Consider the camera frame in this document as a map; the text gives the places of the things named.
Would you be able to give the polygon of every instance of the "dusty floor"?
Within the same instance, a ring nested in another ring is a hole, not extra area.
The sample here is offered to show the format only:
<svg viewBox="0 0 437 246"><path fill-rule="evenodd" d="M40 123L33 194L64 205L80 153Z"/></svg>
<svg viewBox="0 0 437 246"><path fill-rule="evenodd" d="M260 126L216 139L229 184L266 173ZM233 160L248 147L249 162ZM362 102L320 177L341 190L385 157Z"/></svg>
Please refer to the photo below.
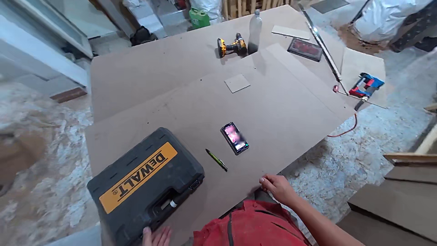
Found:
<svg viewBox="0 0 437 246"><path fill-rule="evenodd" d="M331 32L331 25L344 24L315 19ZM380 183L392 168L382 154L408 150L433 117L423 107L436 92L435 53L410 48L376 56L385 59L386 80L395 86L389 108L361 111L353 132L326 137L281 172L300 196L334 222L345 215L346 201L356 190ZM46 156L20 172L0 197L0 245L45 245L95 225L98 215L86 189L91 172L84 138L84 129L93 122L90 96L59 105L21 84L3 83L0 115L0 129L34 130L49 142ZM334 132L353 123L351 118Z"/></svg>

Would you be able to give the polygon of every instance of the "orange extension cord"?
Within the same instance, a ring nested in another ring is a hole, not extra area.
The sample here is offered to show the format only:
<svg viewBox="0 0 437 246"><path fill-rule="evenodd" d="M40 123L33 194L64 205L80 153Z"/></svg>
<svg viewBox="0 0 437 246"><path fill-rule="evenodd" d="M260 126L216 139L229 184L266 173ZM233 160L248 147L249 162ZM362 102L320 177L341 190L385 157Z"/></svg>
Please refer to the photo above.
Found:
<svg viewBox="0 0 437 246"><path fill-rule="evenodd" d="M335 135L335 136L328 135L328 137L339 137L339 136L341 136L343 134L346 134L346 133L352 131L353 129L355 129L357 127L357 124L358 124L358 119L357 119L357 114L354 114L354 116L355 116L355 125L354 125L354 127L352 127L349 130L343 132L342 134L338 134L338 135Z"/></svg>

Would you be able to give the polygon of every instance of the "white plastic bag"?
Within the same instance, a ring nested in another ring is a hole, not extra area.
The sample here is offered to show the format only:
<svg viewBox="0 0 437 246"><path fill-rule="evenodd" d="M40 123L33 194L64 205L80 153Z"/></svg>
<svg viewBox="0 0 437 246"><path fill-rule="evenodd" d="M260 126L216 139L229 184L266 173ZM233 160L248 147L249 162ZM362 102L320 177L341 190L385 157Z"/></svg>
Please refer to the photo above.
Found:
<svg viewBox="0 0 437 246"><path fill-rule="evenodd" d="M212 25L222 22L221 0L191 0L190 3L191 7L203 10L209 16Z"/></svg>
<svg viewBox="0 0 437 246"><path fill-rule="evenodd" d="M370 43L391 40L410 14L423 9L432 0L371 0L354 22L359 38Z"/></svg>

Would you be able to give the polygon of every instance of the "fingers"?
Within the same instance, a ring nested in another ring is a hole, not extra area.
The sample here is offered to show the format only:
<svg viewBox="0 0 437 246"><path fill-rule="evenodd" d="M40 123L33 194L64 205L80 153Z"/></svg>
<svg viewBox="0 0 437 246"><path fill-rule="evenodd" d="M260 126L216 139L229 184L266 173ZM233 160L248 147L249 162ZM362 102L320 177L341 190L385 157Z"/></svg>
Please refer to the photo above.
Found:
<svg viewBox="0 0 437 246"><path fill-rule="evenodd" d="M152 231L149 227L142 230L142 246L152 246Z"/></svg>
<svg viewBox="0 0 437 246"><path fill-rule="evenodd" d="M164 246L164 243L167 241L167 239L170 243L170 234L170 227L164 227L153 239L153 246Z"/></svg>
<svg viewBox="0 0 437 246"><path fill-rule="evenodd" d="M270 183L274 183L278 179L278 175L273 175L273 174L269 174L269 173L264 175L263 177L268 179L270 181Z"/></svg>
<svg viewBox="0 0 437 246"><path fill-rule="evenodd" d="M168 231L167 238L165 239L163 246L168 246L170 244L170 237L172 232L173 231L171 229Z"/></svg>
<svg viewBox="0 0 437 246"><path fill-rule="evenodd" d="M266 188L269 191L273 191L275 189L275 186L270 183L270 181L267 178L260 178L260 184L263 186L263 188Z"/></svg>

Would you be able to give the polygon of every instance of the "dewalt logo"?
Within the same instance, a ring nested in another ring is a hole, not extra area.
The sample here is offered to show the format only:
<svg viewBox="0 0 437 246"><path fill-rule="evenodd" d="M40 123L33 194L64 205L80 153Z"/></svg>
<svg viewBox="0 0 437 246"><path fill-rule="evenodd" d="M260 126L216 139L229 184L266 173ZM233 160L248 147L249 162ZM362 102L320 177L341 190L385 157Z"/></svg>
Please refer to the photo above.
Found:
<svg viewBox="0 0 437 246"><path fill-rule="evenodd" d="M166 142L128 175L118 181L99 197L105 212L107 214L111 213L118 205L175 157L176 154L177 151L173 146L171 146L169 142Z"/></svg>

